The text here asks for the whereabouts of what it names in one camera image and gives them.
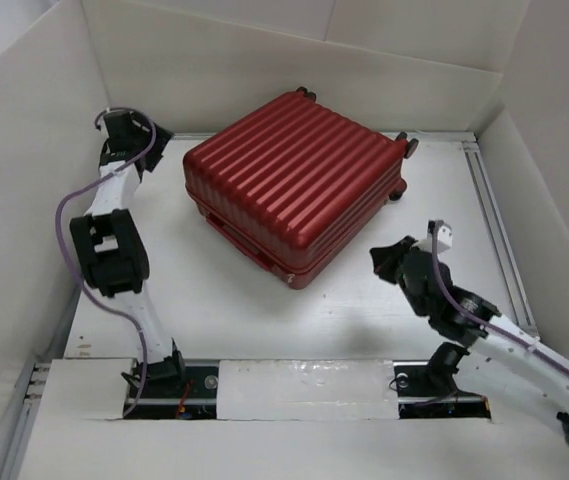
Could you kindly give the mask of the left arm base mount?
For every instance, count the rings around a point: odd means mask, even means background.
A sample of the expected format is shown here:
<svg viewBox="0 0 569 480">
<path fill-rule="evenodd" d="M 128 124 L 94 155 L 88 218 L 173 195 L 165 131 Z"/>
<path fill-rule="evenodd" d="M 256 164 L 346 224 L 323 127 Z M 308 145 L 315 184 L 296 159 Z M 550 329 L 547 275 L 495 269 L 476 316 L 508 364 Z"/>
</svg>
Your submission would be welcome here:
<svg viewBox="0 0 569 480">
<path fill-rule="evenodd" d="M 186 365 L 183 384 L 148 382 L 141 399 L 125 420 L 215 420 L 219 364 Z"/>
</svg>

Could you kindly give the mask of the red hard-shell suitcase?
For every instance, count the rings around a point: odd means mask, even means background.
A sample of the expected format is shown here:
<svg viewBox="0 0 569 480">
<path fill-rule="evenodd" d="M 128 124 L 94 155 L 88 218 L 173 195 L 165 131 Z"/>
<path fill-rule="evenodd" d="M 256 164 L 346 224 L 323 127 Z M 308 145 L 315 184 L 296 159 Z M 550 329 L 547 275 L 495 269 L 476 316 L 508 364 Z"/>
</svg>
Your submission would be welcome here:
<svg viewBox="0 0 569 480">
<path fill-rule="evenodd" d="M 185 188 L 207 223 L 289 288 L 306 288 L 388 201 L 407 190 L 419 141 L 388 137 L 300 86 L 183 157 Z"/>
</svg>

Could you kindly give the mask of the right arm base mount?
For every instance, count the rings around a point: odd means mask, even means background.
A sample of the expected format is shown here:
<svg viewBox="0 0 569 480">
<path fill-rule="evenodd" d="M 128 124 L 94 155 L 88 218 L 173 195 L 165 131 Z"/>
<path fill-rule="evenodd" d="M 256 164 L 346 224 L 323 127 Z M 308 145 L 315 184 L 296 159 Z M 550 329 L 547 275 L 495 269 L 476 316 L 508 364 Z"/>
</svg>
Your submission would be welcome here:
<svg viewBox="0 0 569 480">
<path fill-rule="evenodd" d="M 428 378 L 425 362 L 398 362 L 393 369 L 389 388 L 397 394 L 401 420 L 491 419 L 486 397 L 436 384 Z"/>
</svg>

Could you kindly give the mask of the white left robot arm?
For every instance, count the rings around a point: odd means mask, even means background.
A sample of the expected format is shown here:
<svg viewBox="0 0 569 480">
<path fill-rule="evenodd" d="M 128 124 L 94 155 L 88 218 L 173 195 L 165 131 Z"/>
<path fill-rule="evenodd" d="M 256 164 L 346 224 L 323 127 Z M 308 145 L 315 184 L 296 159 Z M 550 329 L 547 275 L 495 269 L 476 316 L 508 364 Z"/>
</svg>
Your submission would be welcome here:
<svg viewBox="0 0 569 480">
<path fill-rule="evenodd" d="M 163 158 L 172 133 L 130 108 L 107 109 L 94 122 L 106 134 L 98 164 L 95 196 L 70 233 L 85 285 L 108 300 L 106 307 L 134 320 L 142 336 L 138 366 L 124 378 L 145 380 L 165 396 L 186 387 L 184 359 L 153 306 L 147 281 L 149 257 L 129 206 L 142 183 Z"/>
</svg>

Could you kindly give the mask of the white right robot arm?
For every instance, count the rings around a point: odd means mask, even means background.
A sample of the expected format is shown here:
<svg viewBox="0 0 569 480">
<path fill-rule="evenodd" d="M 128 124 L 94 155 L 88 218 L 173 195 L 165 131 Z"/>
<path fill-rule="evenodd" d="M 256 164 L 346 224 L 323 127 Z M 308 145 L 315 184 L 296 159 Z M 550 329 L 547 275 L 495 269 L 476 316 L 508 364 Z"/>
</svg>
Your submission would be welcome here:
<svg viewBox="0 0 569 480">
<path fill-rule="evenodd" d="M 488 300 L 455 285 L 448 266 L 411 236 L 370 249 L 373 272 L 400 288 L 443 343 L 423 375 L 443 396 L 500 400 L 540 420 L 569 446 L 569 360 L 521 330 Z"/>
</svg>

